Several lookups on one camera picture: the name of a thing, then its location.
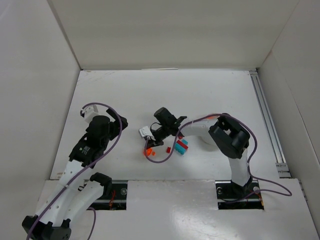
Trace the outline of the orange round lego piece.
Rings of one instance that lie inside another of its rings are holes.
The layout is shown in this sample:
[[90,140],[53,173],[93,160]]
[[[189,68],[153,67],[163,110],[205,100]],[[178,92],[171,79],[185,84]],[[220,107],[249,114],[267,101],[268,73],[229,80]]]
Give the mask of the orange round lego piece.
[[152,148],[144,149],[144,150],[142,151],[142,153],[143,153],[144,156],[145,156],[145,155],[150,156],[150,155],[152,154],[152,152],[153,152],[153,149],[152,149]]

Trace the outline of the white divided round container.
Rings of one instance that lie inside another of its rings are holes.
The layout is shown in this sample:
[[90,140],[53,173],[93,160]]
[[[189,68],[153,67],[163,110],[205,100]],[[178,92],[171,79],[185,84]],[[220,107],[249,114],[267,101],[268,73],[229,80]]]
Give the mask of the white divided round container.
[[208,146],[217,148],[217,144],[209,133],[209,130],[212,126],[218,123],[219,116],[210,116],[200,121],[200,139]]

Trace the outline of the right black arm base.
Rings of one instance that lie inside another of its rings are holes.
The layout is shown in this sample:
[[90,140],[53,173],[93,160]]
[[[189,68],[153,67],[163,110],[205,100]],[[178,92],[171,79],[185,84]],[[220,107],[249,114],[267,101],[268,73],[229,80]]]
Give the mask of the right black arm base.
[[241,187],[231,181],[215,183],[217,206],[219,210],[263,210],[264,204],[260,193],[253,193],[260,188],[257,181]]

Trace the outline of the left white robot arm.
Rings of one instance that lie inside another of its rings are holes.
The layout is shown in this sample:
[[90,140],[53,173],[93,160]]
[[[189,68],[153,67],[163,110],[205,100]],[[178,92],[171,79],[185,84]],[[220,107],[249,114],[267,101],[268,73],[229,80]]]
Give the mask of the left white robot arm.
[[73,147],[52,194],[34,215],[22,221],[28,240],[68,240],[75,220],[95,200],[111,193],[112,178],[94,172],[94,167],[110,152],[109,141],[120,139],[128,121],[110,108],[106,113],[100,115],[94,105],[80,111],[88,127]]

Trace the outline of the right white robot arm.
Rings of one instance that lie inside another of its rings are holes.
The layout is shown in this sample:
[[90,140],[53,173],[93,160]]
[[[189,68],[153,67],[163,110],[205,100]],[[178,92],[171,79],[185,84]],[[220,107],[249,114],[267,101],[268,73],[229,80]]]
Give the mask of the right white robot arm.
[[237,195],[243,195],[252,182],[248,170],[248,147],[250,134],[241,124],[227,113],[201,117],[192,120],[187,116],[175,117],[165,107],[153,115],[160,125],[151,129],[145,137],[145,150],[162,146],[169,136],[196,136],[210,145],[215,145],[229,160],[231,170],[231,187]]

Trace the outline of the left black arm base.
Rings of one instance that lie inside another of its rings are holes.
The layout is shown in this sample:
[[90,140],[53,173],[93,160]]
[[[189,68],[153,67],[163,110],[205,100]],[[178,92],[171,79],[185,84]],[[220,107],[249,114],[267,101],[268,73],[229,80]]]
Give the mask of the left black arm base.
[[95,200],[90,207],[96,211],[122,211],[127,209],[128,181],[113,180],[108,195]]

